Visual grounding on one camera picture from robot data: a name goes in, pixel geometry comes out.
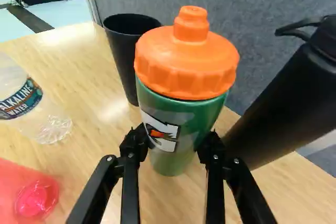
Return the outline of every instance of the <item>table surface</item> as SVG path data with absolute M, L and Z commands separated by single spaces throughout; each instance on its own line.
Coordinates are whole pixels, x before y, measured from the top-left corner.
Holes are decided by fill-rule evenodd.
M 130 105 L 103 29 L 84 23 L 0 44 L 73 120 L 60 143 L 39 145 L 0 124 L 0 157 L 53 175 L 60 183 L 59 204 L 46 223 L 64 223 L 100 158 L 119 156 L 119 144 L 141 122 Z M 224 133 L 239 116 L 223 108 L 216 131 Z M 139 170 L 142 223 L 202 223 L 205 168 L 194 158 L 185 174 L 164 177 L 149 160 Z M 336 180 L 297 153 L 253 171 L 279 223 L 336 223 Z M 119 180 L 102 223 L 119 223 Z M 225 186 L 227 223 L 241 223 Z

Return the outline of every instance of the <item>black water bottle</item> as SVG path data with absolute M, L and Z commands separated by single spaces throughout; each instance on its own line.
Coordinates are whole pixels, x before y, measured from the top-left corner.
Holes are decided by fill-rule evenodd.
M 315 26 L 310 37 L 298 30 Z M 304 19 L 276 36 L 304 41 L 273 81 L 223 137 L 227 153 L 250 169 L 336 129 L 336 15 Z

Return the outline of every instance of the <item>clear plastic bottle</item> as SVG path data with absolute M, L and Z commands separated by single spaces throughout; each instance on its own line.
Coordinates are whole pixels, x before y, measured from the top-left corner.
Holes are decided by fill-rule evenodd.
M 63 139 L 72 124 L 26 71 L 1 52 L 0 121 L 41 144 Z

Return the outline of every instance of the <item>orange bottle cap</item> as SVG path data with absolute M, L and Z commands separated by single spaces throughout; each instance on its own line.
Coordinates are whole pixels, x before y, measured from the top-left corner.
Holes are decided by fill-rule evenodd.
M 207 11 L 183 6 L 173 26 L 148 31 L 135 48 L 134 69 L 153 91 L 181 100 L 205 100 L 234 83 L 239 54 L 226 38 L 209 31 Z

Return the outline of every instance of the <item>bottle label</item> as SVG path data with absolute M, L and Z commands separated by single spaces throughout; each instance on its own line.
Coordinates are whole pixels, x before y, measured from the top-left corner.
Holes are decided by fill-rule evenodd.
M 28 77 L 22 88 L 0 101 L 0 120 L 10 120 L 28 113 L 40 102 L 42 96 L 41 87 Z

